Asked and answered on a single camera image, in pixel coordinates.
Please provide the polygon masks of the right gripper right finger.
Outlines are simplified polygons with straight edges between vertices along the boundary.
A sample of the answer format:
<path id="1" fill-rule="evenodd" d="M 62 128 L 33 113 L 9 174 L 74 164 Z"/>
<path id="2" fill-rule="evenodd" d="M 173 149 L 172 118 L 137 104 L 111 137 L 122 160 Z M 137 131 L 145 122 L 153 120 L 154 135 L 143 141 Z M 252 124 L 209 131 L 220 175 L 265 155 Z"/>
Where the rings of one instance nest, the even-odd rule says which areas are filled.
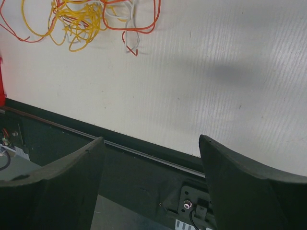
<path id="1" fill-rule="evenodd" d="M 307 178 L 200 135 L 205 179 L 219 230 L 305 230 Z"/>

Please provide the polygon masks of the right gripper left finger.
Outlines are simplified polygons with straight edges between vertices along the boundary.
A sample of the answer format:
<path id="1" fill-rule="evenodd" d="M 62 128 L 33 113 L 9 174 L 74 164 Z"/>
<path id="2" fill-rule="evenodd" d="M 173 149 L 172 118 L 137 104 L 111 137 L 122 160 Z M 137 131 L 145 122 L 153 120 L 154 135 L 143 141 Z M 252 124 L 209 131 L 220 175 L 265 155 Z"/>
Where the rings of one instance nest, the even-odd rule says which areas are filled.
<path id="1" fill-rule="evenodd" d="M 105 158 L 102 137 L 0 183 L 2 230 L 89 230 Z"/>

